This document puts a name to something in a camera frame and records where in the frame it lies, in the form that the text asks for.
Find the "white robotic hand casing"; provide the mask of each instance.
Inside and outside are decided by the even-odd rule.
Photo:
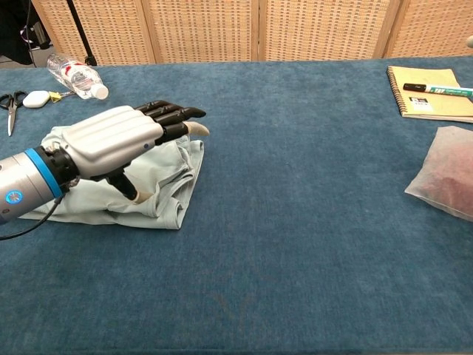
[[[58,143],[81,179],[105,175],[146,153],[163,135],[161,125],[130,106],[118,106],[63,131]]]

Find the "white sticker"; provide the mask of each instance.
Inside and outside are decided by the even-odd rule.
[[[429,102],[427,101],[426,98],[411,98],[409,97],[409,100],[411,101],[412,107],[416,110],[419,111],[433,111],[432,106],[430,106]]]

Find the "green marker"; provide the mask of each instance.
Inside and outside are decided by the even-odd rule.
[[[445,87],[444,85],[404,84],[404,90],[430,92],[432,94],[472,97],[473,89],[468,87]]]

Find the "scissor handle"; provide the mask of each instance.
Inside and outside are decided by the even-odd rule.
[[[7,98],[7,103],[3,104],[2,102]],[[10,94],[5,94],[0,97],[0,107],[2,109],[9,109],[10,108],[10,102],[12,101],[13,97]]]
[[[24,95],[26,97],[26,95],[28,95],[28,94],[25,91],[15,91],[13,93],[13,102],[17,107],[20,107],[21,105],[23,105],[23,99],[24,98],[20,98],[20,96],[22,96],[22,95]]]

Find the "scissors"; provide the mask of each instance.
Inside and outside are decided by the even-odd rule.
[[[0,97],[0,107],[8,110],[8,135],[11,136],[13,132],[13,126],[15,126],[16,109],[23,105],[23,99],[27,93],[24,91],[15,91],[13,95],[5,94]]]

